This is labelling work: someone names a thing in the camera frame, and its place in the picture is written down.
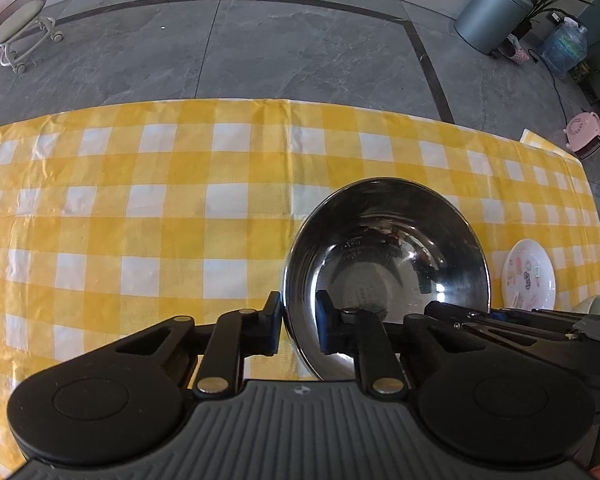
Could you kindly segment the blue steel bowl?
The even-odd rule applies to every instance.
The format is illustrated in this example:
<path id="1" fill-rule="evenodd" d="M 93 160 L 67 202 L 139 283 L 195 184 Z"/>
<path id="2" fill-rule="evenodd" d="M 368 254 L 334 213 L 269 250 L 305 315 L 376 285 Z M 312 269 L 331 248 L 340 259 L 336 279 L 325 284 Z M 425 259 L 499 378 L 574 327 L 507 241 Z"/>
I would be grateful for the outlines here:
<path id="1" fill-rule="evenodd" d="M 486 256 L 458 209 L 399 178 L 371 178 L 333 192 L 303 221 L 283 270 L 286 327 L 316 378 L 350 379 L 353 361 L 321 352 L 315 295 L 337 308 L 365 309 L 389 323 L 431 301 L 486 312 L 492 302 Z"/>

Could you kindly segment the small white sticker dish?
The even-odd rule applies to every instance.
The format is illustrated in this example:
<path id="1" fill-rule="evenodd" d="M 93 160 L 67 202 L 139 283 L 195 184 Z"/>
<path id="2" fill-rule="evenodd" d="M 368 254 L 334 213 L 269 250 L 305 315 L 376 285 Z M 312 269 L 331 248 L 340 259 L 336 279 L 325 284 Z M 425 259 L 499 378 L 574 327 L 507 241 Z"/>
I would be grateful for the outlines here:
<path id="1" fill-rule="evenodd" d="M 545 249 L 535 240 L 520 240 L 507 254 L 502 271 L 502 295 L 506 308 L 554 309 L 554 268 Z"/>

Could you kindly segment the green ceramic bowl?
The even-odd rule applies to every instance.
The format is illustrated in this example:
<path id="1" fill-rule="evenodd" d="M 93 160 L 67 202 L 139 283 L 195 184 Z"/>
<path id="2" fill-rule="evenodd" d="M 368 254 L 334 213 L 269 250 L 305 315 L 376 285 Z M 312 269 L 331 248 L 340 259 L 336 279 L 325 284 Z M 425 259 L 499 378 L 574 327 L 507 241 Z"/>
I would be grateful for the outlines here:
<path id="1" fill-rule="evenodd" d="M 580 301 L 574 308 L 574 312 L 583 314 L 600 315 L 600 295 L 594 295 Z"/>

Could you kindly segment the yellow checkered tablecloth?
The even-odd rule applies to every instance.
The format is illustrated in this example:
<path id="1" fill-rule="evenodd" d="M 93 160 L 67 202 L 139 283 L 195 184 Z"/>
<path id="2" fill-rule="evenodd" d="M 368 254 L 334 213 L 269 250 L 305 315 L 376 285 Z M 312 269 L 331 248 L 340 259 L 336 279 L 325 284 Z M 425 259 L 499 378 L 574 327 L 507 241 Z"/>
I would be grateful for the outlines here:
<path id="1" fill-rule="evenodd" d="M 380 110 L 286 100 L 92 107 L 0 127 L 0 478 L 24 378 L 165 318 L 257 309 L 302 220 L 337 188 L 397 176 L 468 220 L 493 281 L 518 240 L 550 255 L 557 304 L 600 295 L 600 218 L 577 160 Z"/>

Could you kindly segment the blue water jug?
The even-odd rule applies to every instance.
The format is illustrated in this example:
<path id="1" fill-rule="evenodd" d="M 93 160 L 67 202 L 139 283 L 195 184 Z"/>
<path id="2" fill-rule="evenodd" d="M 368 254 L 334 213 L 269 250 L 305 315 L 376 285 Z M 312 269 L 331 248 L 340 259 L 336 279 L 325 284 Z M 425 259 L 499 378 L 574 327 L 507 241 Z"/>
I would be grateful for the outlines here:
<path id="1" fill-rule="evenodd" d="M 560 79 L 588 54 L 588 30 L 566 16 L 540 47 L 540 57 L 550 72 Z"/>

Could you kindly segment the grey metal trash bin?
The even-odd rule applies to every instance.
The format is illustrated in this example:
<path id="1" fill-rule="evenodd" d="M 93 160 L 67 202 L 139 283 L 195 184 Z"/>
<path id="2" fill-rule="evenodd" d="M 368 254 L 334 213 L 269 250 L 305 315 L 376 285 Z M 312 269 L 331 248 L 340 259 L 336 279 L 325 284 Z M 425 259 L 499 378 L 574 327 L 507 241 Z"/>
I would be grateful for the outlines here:
<path id="1" fill-rule="evenodd" d="M 454 23 L 457 35 L 489 54 L 532 10 L 531 0 L 470 0 Z"/>

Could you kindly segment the grey white stool chair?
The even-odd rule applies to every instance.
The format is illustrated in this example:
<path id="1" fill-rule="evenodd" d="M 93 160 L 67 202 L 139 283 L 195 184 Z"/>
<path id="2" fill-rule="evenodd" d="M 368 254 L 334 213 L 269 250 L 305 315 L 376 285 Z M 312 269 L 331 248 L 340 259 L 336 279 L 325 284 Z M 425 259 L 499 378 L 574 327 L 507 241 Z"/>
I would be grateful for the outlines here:
<path id="1" fill-rule="evenodd" d="M 26 70 L 26 61 L 31 53 L 46 39 L 53 42 L 64 40 L 57 28 L 56 20 L 43 14 L 47 0 L 14 0 L 0 13 L 0 64 L 10 67 L 16 74 Z M 26 32 L 42 30 L 43 36 L 28 49 L 18 54 L 12 45 Z"/>

